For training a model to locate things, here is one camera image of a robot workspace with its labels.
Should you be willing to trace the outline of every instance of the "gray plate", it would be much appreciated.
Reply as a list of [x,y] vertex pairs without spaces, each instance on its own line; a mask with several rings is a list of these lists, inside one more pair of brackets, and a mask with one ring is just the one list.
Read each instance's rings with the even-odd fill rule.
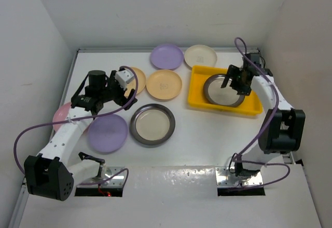
[[243,101],[244,101],[244,97],[245,96],[241,96],[241,95],[238,95],[239,98],[237,101],[235,101],[234,103],[232,104],[220,104],[218,102],[215,102],[211,96],[209,95],[209,86],[212,82],[214,82],[215,80],[218,80],[218,79],[225,79],[225,74],[216,74],[216,75],[213,75],[213,76],[210,76],[204,83],[204,87],[203,87],[203,91],[204,91],[204,95],[205,97],[208,99],[208,101],[212,104],[216,104],[216,105],[222,105],[222,106],[228,106],[228,107],[237,107],[239,106]]
[[[146,140],[146,139],[142,138],[136,130],[137,118],[143,112],[145,112],[147,110],[160,110],[167,115],[167,117],[170,121],[170,128],[169,128],[168,132],[166,133],[166,135],[163,138],[161,138],[159,140],[154,140],[154,141]],[[145,144],[145,145],[158,145],[158,144],[165,142],[172,136],[174,129],[175,129],[175,118],[174,118],[173,113],[165,106],[156,104],[156,103],[144,105],[144,106],[140,107],[138,110],[136,110],[134,115],[131,117],[130,127],[129,127],[131,135],[133,135],[137,141],[139,141],[140,143]]]

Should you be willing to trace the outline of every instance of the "yellow bin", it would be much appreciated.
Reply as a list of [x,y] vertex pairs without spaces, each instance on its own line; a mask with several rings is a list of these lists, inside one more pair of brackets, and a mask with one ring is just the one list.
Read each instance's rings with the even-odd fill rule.
[[204,96],[203,86],[205,81],[215,74],[226,74],[227,69],[198,66],[192,67],[191,79],[189,86],[188,103],[192,107],[232,111],[244,115],[258,115],[263,111],[262,105],[256,93],[251,91],[251,94],[245,97],[241,105],[236,108],[211,104]]

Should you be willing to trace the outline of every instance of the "plate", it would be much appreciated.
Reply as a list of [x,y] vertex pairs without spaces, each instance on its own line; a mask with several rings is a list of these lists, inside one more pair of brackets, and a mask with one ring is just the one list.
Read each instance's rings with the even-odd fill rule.
[[173,113],[161,104],[140,107],[130,120],[130,133],[140,143],[158,145],[168,140],[175,130]]
[[[63,120],[66,120],[66,117],[68,115],[70,108],[71,108],[70,102],[68,102],[68,103],[62,105],[60,108],[58,108],[58,110],[56,111],[56,113],[53,116],[52,122],[54,123],[54,122],[61,122]],[[62,124],[56,124],[56,125],[53,125],[53,128],[57,132],[61,126],[62,126]]]
[[164,70],[173,70],[183,62],[183,52],[175,45],[164,44],[153,49],[150,55],[151,63]]
[[160,100],[170,100],[180,94],[182,80],[170,70],[158,70],[151,74],[146,82],[146,89],[151,96]]
[[194,65],[214,67],[217,62],[217,53],[206,45],[194,45],[189,47],[184,55],[185,62],[191,68]]
[[88,140],[91,147],[100,153],[118,150],[126,141],[128,125],[118,115],[99,117],[90,124]]
[[225,76],[225,74],[210,76],[203,87],[204,95],[212,104],[235,108],[244,101],[244,96],[238,95],[237,91],[229,86],[232,79],[229,79],[225,88],[221,88]]
[[[131,67],[133,69],[133,71],[136,73],[137,79],[139,80],[139,88],[137,89],[137,93],[136,95],[138,95],[139,93],[142,92],[142,90],[145,88],[145,84],[146,84],[146,77],[143,71],[141,71],[138,68],[135,67]],[[134,79],[133,81],[131,81],[128,85],[127,85],[127,90],[124,93],[125,97],[128,97],[130,94],[130,91],[132,89],[135,89],[136,87],[136,80]]]

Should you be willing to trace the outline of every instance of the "gray wall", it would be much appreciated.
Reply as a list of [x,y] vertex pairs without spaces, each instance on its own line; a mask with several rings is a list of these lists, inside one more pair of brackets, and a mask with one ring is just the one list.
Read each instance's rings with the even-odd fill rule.
[[[40,0],[0,0],[0,227],[7,227],[23,174],[13,143],[23,129],[52,120],[73,54]],[[49,129],[19,143],[23,163],[47,142]]]
[[332,0],[286,0],[264,45],[286,99],[307,115],[299,154],[324,227],[332,227]]
[[284,0],[41,0],[70,47],[260,46]]

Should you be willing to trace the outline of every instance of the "white table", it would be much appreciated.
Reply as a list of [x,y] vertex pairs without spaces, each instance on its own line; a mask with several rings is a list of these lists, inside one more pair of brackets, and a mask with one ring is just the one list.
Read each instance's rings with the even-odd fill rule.
[[[217,54],[217,67],[242,64],[234,50]],[[138,67],[147,77],[155,71],[149,52],[79,52],[64,102],[70,101],[88,71],[98,69],[109,74],[121,65]],[[264,113],[249,118],[190,109],[187,95],[191,70],[182,64],[175,72],[183,80],[178,97],[161,102],[145,89],[130,110],[118,113],[129,123],[139,107],[165,105],[176,119],[175,132],[166,143],[146,148],[129,135],[121,149],[100,155],[90,149],[85,133],[71,155],[71,164],[79,162],[77,154],[82,151],[104,158],[109,166],[129,167],[123,197],[72,197],[58,202],[31,195],[20,227],[320,227],[299,165],[291,166],[286,180],[266,187],[266,196],[217,197],[213,166],[228,164],[230,156],[258,132]],[[101,113],[116,108],[108,103]],[[283,167],[262,170],[265,182],[283,174]]]

